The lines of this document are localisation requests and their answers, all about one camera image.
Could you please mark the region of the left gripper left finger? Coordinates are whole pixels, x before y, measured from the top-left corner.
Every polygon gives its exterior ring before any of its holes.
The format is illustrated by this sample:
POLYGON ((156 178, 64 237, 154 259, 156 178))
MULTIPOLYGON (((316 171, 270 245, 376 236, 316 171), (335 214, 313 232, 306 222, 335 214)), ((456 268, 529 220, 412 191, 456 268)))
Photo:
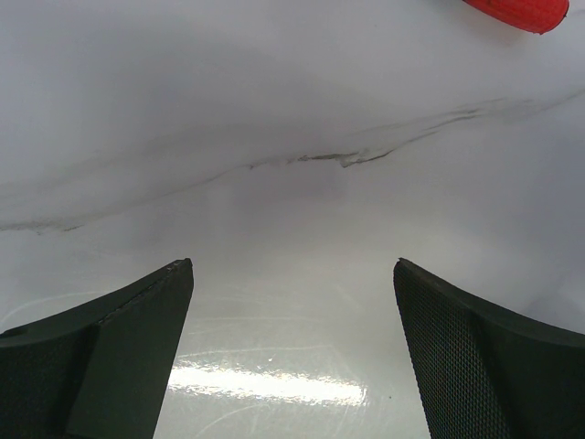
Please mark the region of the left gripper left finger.
POLYGON ((2 437, 153 437, 192 293, 177 260, 3 332, 2 437))

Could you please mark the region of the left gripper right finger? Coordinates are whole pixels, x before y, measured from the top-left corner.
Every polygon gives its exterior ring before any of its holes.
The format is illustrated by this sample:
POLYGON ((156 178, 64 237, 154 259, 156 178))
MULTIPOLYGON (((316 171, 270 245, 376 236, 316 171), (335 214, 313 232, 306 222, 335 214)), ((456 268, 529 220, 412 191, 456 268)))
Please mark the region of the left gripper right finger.
POLYGON ((582 334, 469 294, 406 259, 393 284, 431 437, 583 437, 582 334))

